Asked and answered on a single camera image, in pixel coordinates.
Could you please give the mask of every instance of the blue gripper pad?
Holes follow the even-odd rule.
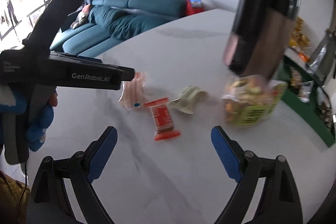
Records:
[[[93,156],[90,162],[89,174],[87,179],[92,183],[95,179],[99,179],[103,169],[109,160],[111,153],[116,146],[118,140],[118,133],[115,128],[112,128],[97,152]]]
[[[238,158],[233,153],[223,135],[216,127],[211,130],[211,141],[222,164],[224,165],[228,176],[239,183],[242,178],[242,173],[240,170],[240,163]]]

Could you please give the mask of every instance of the bag of snacks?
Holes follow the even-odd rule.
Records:
[[[287,83],[270,81],[261,75],[228,78],[226,92],[222,99],[226,122],[247,125],[258,122],[274,110],[286,91]]]
[[[302,102],[308,103],[310,101],[309,97],[310,97],[310,94],[311,94],[311,90],[313,89],[313,86],[314,86],[314,81],[303,82],[301,84],[299,94],[298,94],[298,98]]]
[[[293,67],[290,67],[292,77],[291,77],[291,86],[294,87],[295,89],[299,90],[302,85],[302,76],[301,74],[294,69]]]
[[[331,130],[332,126],[334,126],[334,121],[330,100],[321,87],[318,87],[316,89],[316,93],[317,93],[317,104],[320,110],[320,120],[329,130]]]

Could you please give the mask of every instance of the teal sofa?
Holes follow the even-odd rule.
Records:
[[[185,16],[185,0],[92,0],[88,23],[71,29],[68,16],[50,49],[96,57],[149,29]]]

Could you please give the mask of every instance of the snack wrapper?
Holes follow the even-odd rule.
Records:
[[[180,98],[171,101],[170,105],[183,113],[194,114],[197,100],[207,94],[206,91],[201,90],[199,87],[190,85],[182,92]]]
[[[334,126],[334,121],[330,100],[321,87],[316,89],[316,93],[318,108],[320,109],[320,120],[329,130],[331,130],[331,128]]]
[[[167,97],[167,92],[149,78],[146,72],[136,72],[134,79],[123,82],[119,104],[125,109],[143,108],[145,103]]]
[[[154,140],[156,141],[170,139],[181,135],[181,132],[174,128],[173,121],[167,108],[168,102],[168,98],[162,98],[145,104],[145,107],[151,109],[155,121],[156,132]]]
[[[299,90],[302,85],[302,76],[301,74],[294,69],[293,67],[290,67],[292,77],[291,77],[291,86]]]
[[[299,90],[298,98],[304,102],[308,103],[310,101],[309,97],[311,94],[311,90],[314,86],[314,81],[303,82],[301,84],[301,88]]]

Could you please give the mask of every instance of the floor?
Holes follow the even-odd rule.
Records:
[[[15,180],[25,183],[25,177],[21,172],[20,165],[9,165],[6,162],[4,153],[0,155],[0,170]]]

